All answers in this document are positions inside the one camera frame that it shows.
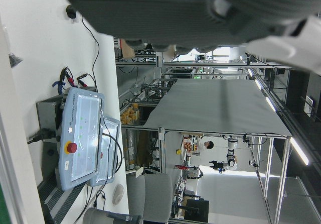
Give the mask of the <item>grey white left robot hand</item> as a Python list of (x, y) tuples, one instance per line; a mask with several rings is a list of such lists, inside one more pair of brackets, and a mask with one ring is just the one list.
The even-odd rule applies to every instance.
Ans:
[(130, 46), (248, 53), (320, 74), (320, 0), (68, 0), (98, 32)]

